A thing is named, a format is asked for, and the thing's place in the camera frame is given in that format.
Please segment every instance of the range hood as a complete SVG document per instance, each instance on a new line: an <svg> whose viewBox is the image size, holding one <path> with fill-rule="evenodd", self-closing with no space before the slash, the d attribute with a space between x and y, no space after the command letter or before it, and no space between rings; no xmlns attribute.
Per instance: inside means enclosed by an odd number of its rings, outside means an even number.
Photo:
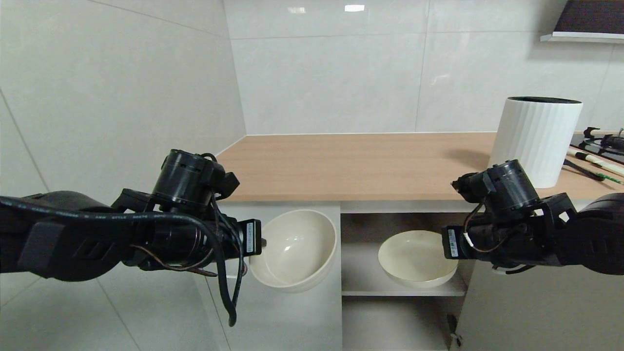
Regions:
<svg viewBox="0 0 624 351"><path fill-rule="evenodd" d="M540 40L624 44L624 0L569 0L553 33Z"/></svg>

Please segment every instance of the white cabinet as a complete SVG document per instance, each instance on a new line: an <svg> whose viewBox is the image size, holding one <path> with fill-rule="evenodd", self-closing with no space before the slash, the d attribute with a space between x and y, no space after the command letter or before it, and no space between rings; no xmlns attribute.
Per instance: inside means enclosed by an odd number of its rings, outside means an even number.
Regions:
<svg viewBox="0 0 624 351"><path fill-rule="evenodd" d="M334 223L336 230L340 230L338 203L224 202L220 204L220 208L223 213L238 220L256 218L263 224L291 210L313 209L326 215ZM236 265L236 260L228 262L233 278ZM328 276L306 292L279 292L261 284L251 272L247 274L241 286L236 308L238 322L234 327L227 325L228 317L218 295L217 280L208 278L207 285L203 278L198 277L197 281L200 290L203 290L205 308L210 315L212 327L218 329L215 332L221 333L217 336L221 350L341 350L339 247ZM228 281L232 291L235 279ZM212 295L206 295L208 289Z"/></svg>
<svg viewBox="0 0 624 351"><path fill-rule="evenodd" d="M439 232L444 225L457 224L465 216L355 211L342 214L344 350L448 350L450 333L444 314L458 311L445 299L459 299L461 305L467 290L462 274L458 270L450 281L430 289L404 287L386 275L377 252L394 234L419 229Z"/></svg>
<svg viewBox="0 0 624 351"><path fill-rule="evenodd" d="M197 277L221 350L624 349L621 277L583 267L537 267L503 276L492 274L489 263L475 266L473 261L461 261L450 281L431 289L403 287L387 277L377 260L385 239L407 230L438 232L459 224L465 206L222 204L228 215L264 224L295 209L318 210L340 231L330 274L301 294L278 292L247 275L233 328L227 326L217 281L209 278L207 284ZM393 211L401 213L367 213ZM235 260L228 267L234 277ZM451 339L447 314L459 319L461 348Z"/></svg>

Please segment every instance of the gas stove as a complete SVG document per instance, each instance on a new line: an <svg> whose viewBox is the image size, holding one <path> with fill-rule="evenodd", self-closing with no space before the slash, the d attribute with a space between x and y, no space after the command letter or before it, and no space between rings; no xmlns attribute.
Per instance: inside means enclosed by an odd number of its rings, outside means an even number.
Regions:
<svg viewBox="0 0 624 351"><path fill-rule="evenodd" d="M624 164L624 129L620 129L618 134L595 132L598 130L600 128L588 127L583 134L574 134L570 145L589 154Z"/></svg>

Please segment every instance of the ribbed white canister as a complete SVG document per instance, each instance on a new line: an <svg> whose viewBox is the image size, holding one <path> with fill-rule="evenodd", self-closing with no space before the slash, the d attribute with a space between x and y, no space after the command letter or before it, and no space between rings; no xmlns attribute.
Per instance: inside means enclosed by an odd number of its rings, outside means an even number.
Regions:
<svg viewBox="0 0 624 351"><path fill-rule="evenodd" d="M555 186L582 107L554 97L508 97L489 165L518 159L534 187Z"/></svg>

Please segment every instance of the cabinet door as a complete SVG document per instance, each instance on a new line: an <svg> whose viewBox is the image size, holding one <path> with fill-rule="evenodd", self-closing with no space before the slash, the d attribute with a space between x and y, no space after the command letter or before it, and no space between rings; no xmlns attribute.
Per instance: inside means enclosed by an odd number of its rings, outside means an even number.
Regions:
<svg viewBox="0 0 624 351"><path fill-rule="evenodd" d="M313 209L325 214L338 233L340 231L338 203L223 203L220 208L238 220L256 218L263 225L291 210ZM340 247L337 247L328 276L316 287L299 294L287 294L269 288L257 281L250 272L243 278L236 308L238 322L234 327L227 324L228 315L219 298L217 280L208 278L206 288L210 289L217 308L212 318L220 320L226 340L222 349L341 350L340 260ZM237 265L236 260L228 261L230 292L234 287ZM214 305L208 303L206 309L210 310L211 306Z"/></svg>
<svg viewBox="0 0 624 351"><path fill-rule="evenodd" d="M624 350L623 277L582 266L505 276L491 267L475 265L454 350Z"/></svg>

